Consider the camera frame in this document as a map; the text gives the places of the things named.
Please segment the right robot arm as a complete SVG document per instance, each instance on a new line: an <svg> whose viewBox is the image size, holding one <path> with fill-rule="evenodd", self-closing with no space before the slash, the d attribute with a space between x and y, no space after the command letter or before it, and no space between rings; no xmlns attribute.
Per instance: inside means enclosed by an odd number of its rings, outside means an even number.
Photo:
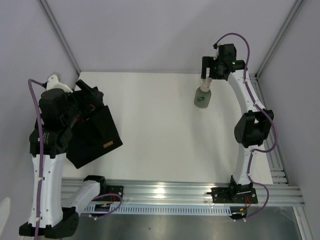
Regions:
<svg viewBox="0 0 320 240"><path fill-rule="evenodd" d="M209 195L215 204L257 204L251 165L269 135L274 113L260 102L245 61L237 59L235 45L214 44L213 47L217 55L202 58L201 79L205 87L211 80L226 80L235 93L242 116L234 127L234 138L239 144L235 171L227 187L213 187Z"/></svg>

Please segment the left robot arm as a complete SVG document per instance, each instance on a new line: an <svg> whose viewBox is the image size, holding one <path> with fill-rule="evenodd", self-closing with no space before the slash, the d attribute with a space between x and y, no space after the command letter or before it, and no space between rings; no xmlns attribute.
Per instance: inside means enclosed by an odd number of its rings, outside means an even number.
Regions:
<svg viewBox="0 0 320 240"><path fill-rule="evenodd" d="M81 168L122 144L104 94L84 81L73 90L52 75L42 84L40 98L32 97L36 112L29 136L34 187L28 221L19 235L38 239L72 236L85 207L108 195L106 179L89 175L70 198L61 199L63 167L70 161Z"/></svg>

